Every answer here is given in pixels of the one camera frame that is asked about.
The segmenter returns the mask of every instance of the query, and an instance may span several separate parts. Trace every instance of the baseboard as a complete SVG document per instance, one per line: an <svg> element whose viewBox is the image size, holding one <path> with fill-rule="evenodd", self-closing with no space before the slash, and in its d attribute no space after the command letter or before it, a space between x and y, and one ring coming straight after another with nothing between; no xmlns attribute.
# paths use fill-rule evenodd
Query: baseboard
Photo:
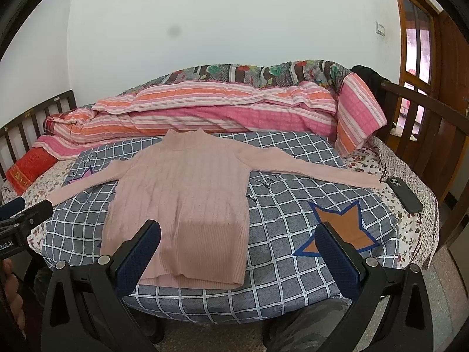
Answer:
<svg viewBox="0 0 469 352"><path fill-rule="evenodd" d="M458 203L458 200L456 200L456 197L454 197L451 192L448 192L444 201L445 204L448 205L451 210L453 210L456 204ZM466 214L464 215L463 220L461 221L461 225L463 226L463 228L465 228L468 223L469 216Z"/></svg>

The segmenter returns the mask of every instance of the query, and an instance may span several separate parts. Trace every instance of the floor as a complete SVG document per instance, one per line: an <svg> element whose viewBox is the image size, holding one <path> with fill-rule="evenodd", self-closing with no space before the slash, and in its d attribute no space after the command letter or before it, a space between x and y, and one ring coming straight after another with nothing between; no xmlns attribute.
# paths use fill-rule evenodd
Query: floor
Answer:
<svg viewBox="0 0 469 352"><path fill-rule="evenodd" d="M440 208L443 222L449 213L445 204ZM469 301L463 282L447 248L434 256L430 268L423 272L433 319L434 350L442 352L469 316ZM357 345L356 351L367 347L383 315L387 300L379 303L374 317ZM262 345L260 322L242 325L197 325L171 321L159 345L162 352L257 352Z"/></svg>

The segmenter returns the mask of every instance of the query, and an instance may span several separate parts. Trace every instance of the human hand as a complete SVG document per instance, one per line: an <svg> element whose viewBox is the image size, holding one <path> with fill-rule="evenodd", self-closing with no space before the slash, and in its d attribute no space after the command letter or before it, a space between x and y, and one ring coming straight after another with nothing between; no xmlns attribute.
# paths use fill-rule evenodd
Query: human hand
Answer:
<svg viewBox="0 0 469 352"><path fill-rule="evenodd" d="M3 287L6 299L8 304L10 304L11 312L19 329L23 331L25 326L24 312L22 310L23 298L18 295L18 279L13 274L13 262L10 258L3 261L2 270L6 275L5 286Z"/></svg>

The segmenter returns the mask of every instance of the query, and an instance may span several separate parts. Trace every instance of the window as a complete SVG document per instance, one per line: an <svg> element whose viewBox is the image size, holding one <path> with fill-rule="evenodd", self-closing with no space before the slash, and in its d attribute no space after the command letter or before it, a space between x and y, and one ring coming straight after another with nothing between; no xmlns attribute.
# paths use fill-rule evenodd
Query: window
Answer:
<svg viewBox="0 0 469 352"><path fill-rule="evenodd" d="M401 82L408 88L425 95L435 97L435 20L438 12L427 0L402 0L400 2L401 26L405 33L405 48L402 56ZM396 124L404 128L409 109L409 101L402 99L399 112L396 113ZM419 106L412 133L418 135L424 118L425 109Z"/></svg>

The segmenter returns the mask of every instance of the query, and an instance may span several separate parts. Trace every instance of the silver screw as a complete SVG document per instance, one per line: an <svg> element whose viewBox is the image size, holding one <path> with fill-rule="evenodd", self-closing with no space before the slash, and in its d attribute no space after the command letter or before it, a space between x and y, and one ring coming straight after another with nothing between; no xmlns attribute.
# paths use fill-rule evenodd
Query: silver screw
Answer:
<svg viewBox="0 0 469 352"><path fill-rule="evenodd" d="M375 268L378 265L378 261L372 257L368 257L367 259L365 259L365 262L371 268Z"/></svg>
<svg viewBox="0 0 469 352"><path fill-rule="evenodd" d="M98 263L99 263L100 265L107 265L110 260L111 260L111 258L109 257L109 255L101 255L101 256L98 258Z"/></svg>
<svg viewBox="0 0 469 352"><path fill-rule="evenodd" d="M59 262L57 262L57 263L55 264L55 268L56 268L57 270L62 270L62 269L65 267L65 264L66 264L66 263L65 263L64 260L60 260Z"/></svg>
<svg viewBox="0 0 469 352"><path fill-rule="evenodd" d="M410 266L409 266L410 270L413 272L413 273L418 273L420 272L420 268L415 264L415 263L411 263Z"/></svg>

